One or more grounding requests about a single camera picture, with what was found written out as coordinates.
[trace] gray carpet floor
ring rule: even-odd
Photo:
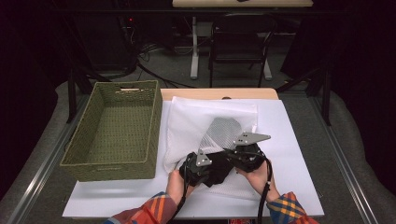
[[[268,62],[273,74],[272,81],[263,81],[262,86],[266,88],[276,88],[281,86],[285,80],[289,79],[286,75],[279,72],[280,66],[291,43],[292,35],[276,36],[271,48]],[[207,70],[207,49],[205,46],[200,51],[199,77],[196,80],[190,79],[191,53],[181,51],[178,53],[167,50],[156,49],[149,55],[142,55],[144,59],[141,63],[152,72],[166,79],[172,79],[198,88],[208,87],[209,73]],[[216,70],[217,76],[227,74],[229,69],[235,73],[245,74],[247,67],[226,66]],[[254,66],[251,71],[252,76],[258,74],[258,66]],[[153,79],[152,76],[142,73],[137,68],[131,75],[117,78],[117,81]],[[239,78],[231,82],[218,81],[215,87],[223,86],[255,86],[256,81],[241,82]],[[320,223],[364,223],[361,212],[351,194],[351,189],[346,184],[345,177],[340,172],[334,155],[334,145],[323,127],[323,121],[317,115],[318,108],[315,104],[320,98],[307,98],[301,91],[304,83],[292,90],[280,93],[279,98],[283,101],[290,116],[290,122],[295,131],[300,148],[308,170],[311,174],[314,185],[320,195],[325,216],[316,217]],[[55,108],[52,119],[47,129],[43,132],[41,139],[37,143],[28,162],[26,162],[14,185],[7,195],[0,202],[0,223],[7,223],[16,206],[20,202],[23,194],[28,189],[29,184],[35,178],[37,171],[47,156],[53,150],[63,128],[66,126],[68,116],[67,87],[66,83],[57,89],[59,95],[58,105]],[[376,180],[373,171],[364,159],[364,146],[362,145],[359,130],[348,113],[342,99],[332,93],[331,99],[331,130],[336,136],[342,148],[348,164],[353,170],[353,174],[359,180],[360,186],[367,203],[373,209],[377,223],[396,223],[396,198],[390,194]],[[62,217],[62,212],[67,203],[68,196],[76,183],[74,177],[70,176],[59,166],[52,170],[44,188],[41,189],[38,197],[29,207],[26,217],[21,223],[101,223],[103,220],[73,220]],[[174,223],[209,223],[210,221],[174,221]],[[221,223],[221,221],[211,221],[211,223]]]

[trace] white desk leg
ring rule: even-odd
[[[191,79],[198,78],[198,40],[197,40],[197,20],[192,17],[192,62],[191,62]]]
[[[265,76],[265,80],[267,81],[272,80],[272,74],[267,60],[265,60],[265,65],[264,65],[264,76]]]

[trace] green basket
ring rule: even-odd
[[[162,108],[158,81],[97,82],[61,167],[78,181],[154,178]]]

